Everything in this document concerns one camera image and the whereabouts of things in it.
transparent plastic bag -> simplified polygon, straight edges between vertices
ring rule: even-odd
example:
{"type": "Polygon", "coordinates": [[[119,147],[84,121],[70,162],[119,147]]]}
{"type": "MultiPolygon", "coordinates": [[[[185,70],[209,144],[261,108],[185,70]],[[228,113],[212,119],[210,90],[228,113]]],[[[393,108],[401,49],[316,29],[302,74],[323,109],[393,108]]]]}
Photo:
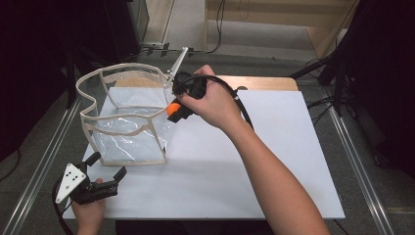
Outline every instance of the transparent plastic bag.
{"type": "Polygon", "coordinates": [[[90,72],[76,89],[82,129],[103,165],[166,163],[173,100],[168,78],[155,67],[121,64],[90,72]]]}

human arm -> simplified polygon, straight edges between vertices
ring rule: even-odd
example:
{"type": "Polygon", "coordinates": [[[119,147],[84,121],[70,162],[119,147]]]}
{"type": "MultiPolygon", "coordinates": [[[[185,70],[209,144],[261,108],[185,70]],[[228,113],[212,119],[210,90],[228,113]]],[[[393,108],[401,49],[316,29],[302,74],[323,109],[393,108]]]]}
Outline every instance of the human arm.
{"type": "MultiPolygon", "coordinates": [[[[214,75],[209,66],[204,66],[195,73],[214,75]]],[[[329,233],[306,191],[242,119],[234,100],[220,84],[209,81],[207,94],[201,100],[186,94],[178,99],[209,124],[221,129],[233,142],[274,233],[329,233]]]]}
{"type": "MultiPolygon", "coordinates": [[[[98,178],[95,182],[102,183],[103,179],[98,178]]],[[[78,223],[77,235],[98,234],[104,220],[105,208],[105,199],[84,205],[73,202],[72,209],[78,223]]]]}

metal rail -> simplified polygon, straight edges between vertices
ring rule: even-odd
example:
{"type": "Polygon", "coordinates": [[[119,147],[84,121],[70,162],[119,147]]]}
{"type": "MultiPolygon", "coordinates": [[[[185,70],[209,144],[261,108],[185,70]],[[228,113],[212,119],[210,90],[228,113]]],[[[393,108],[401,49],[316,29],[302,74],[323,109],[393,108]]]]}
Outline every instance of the metal rail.
{"type": "Polygon", "coordinates": [[[36,196],[42,186],[44,179],[46,178],[47,173],[55,159],[55,156],[59,150],[59,147],[64,140],[65,135],[69,129],[69,126],[73,120],[73,117],[76,114],[76,111],[79,107],[80,99],[76,98],[73,105],[65,111],[64,116],[61,122],[56,129],[51,142],[46,148],[45,153],[43,154],[42,159],[40,160],[39,165],[36,168],[36,171],[32,175],[29,183],[24,189],[19,201],[16,205],[16,208],[6,225],[6,228],[3,231],[3,235],[19,234],[23,226],[23,223],[27,217],[27,214],[30,212],[30,208],[36,199],[36,196]]]}
{"type": "MultiPolygon", "coordinates": [[[[330,94],[329,91],[323,89],[324,95],[330,94]]],[[[370,180],[366,169],[360,160],[360,157],[354,147],[353,142],[348,134],[345,122],[342,117],[339,117],[333,108],[330,108],[330,116],[332,121],[339,132],[339,136],[345,147],[347,157],[350,161],[351,167],[356,176],[357,182],[362,190],[363,196],[369,207],[370,213],[372,213],[373,219],[378,227],[379,234],[392,235],[394,234],[392,225],[388,219],[388,215],[382,205],[381,200],[370,180]]]]}

person's right hand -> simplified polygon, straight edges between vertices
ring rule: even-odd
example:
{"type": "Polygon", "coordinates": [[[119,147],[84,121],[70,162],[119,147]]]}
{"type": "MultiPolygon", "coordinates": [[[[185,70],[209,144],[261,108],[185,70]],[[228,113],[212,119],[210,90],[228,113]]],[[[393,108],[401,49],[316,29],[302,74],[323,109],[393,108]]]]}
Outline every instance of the person's right hand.
{"type": "MultiPolygon", "coordinates": [[[[195,71],[195,74],[214,75],[210,66],[205,65],[195,71]]],[[[217,82],[207,81],[207,93],[204,98],[196,100],[186,93],[177,96],[177,99],[193,112],[202,117],[207,123],[226,130],[240,120],[241,111],[229,92],[217,82]]]]}

white board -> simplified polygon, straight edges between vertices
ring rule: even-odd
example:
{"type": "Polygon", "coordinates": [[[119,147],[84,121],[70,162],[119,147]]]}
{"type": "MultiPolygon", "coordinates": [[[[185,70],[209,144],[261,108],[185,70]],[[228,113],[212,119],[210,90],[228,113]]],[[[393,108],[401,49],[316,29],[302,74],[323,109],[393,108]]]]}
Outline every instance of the white board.
{"type": "MultiPolygon", "coordinates": [[[[239,91],[255,132],[298,178],[324,218],[344,218],[336,188],[298,91],[239,91]]],[[[241,158],[219,129],[196,115],[170,132],[167,164],[128,166],[118,195],[107,199],[113,219],[264,218],[241,158]]],[[[84,159],[92,154],[88,147],[84,159]]],[[[113,179],[116,166],[96,163],[91,180],[113,179]]],[[[71,209],[65,218],[74,218],[71,209]]]]}

